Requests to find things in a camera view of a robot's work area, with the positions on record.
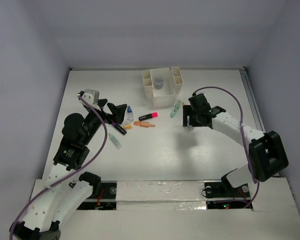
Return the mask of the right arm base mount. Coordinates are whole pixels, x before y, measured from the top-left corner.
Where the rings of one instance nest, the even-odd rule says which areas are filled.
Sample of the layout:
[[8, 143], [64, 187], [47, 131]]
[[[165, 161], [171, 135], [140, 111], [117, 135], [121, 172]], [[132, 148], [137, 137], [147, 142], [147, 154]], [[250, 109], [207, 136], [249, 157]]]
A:
[[204, 183], [201, 195], [208, 210], [252, 209], [251, 194], [247, 184], [233, 188], [221, 181]]

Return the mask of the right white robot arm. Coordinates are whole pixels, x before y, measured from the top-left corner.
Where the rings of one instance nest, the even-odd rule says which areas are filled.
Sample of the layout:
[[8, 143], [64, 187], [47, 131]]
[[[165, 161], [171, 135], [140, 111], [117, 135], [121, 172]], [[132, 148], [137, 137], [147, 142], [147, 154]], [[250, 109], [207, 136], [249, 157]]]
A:
[[115, 166], [114, 176], [123, 172], [123, 180], [203, 180], [203, 176], [191, 176], [187, 168], [191, 163], [191, 150], [198, 138], [189, 132], [195, 127], [204, 127], [220, 132], [244, 149], [247, 164], [226, 173], [217, 182], [205, 187], [206, 198], [230, 198], [248, 183], [260, 184], [285, 169], [288, 158], [281, 140], [275, 131], [263, 132], [233, 118], [220, 106], [211, 107], [203, 93], [194, 92], [189, 104], [182, 107], [184, 133], [176, 133], [174, 152], [164, 154], [159, 145], [169, 138], [167, 129], [151, 139], [130, 136], [124, 140], [126, 152], [108, 154]]

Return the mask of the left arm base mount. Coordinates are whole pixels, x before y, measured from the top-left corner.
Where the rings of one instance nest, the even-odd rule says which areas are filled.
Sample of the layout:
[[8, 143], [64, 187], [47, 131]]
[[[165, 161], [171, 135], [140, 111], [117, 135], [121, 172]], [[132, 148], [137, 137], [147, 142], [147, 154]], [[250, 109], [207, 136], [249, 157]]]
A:
[[100, 191], [84, 200], [77, 210], [112, 211], [117, 209], [117, 182], [102, 181]]

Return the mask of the black purple highlighter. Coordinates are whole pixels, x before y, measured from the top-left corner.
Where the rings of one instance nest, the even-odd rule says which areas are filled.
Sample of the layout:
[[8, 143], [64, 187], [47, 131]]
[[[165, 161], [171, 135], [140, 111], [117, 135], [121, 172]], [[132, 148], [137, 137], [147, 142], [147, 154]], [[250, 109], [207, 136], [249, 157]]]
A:
[[118, 123], [112, 122], [111, 125], [123, 136], [127, 134], [127, 131]]

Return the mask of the clear jar of paperclips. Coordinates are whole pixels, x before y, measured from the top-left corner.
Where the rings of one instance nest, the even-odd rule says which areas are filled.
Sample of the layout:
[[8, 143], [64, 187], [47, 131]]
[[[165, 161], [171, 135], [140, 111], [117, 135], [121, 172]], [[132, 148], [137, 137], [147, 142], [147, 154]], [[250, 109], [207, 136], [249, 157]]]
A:
[[152, 84], [155, 89], [160, 90], [164, 86], [164, 79], [162, 77], [155, 77]]

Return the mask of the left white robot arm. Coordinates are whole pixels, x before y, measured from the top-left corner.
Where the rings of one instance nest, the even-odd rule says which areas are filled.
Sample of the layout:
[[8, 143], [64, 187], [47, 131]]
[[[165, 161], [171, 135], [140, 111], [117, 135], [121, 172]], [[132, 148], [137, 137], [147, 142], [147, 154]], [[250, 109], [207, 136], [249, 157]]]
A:
[[101, 177], [84, 171], [102, 152], [117, 107], [106, 98], [79, 102], [88, 111], [68, 115], [62, 139], [52, 160], [45, 187], [18, 214], [9, 229], [9, 239], [58, 240], [68, 218], [88, 197], [101, 191]]

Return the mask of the black pink highlighter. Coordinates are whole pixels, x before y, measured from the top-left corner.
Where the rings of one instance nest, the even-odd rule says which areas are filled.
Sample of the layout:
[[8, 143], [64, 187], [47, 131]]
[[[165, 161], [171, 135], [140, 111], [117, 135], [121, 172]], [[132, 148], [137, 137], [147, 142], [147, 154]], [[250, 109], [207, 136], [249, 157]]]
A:
[[157, 112], [153, 112], [153, 113], [149, 113], [149, 114], [145, 114], [142, 115], [138, 118], [139, 121], [145, 121], [145, 120], [149, 120], [149, 119], [153, 119], [153, 118], [157, 118], [158, 117], [158, 113]]

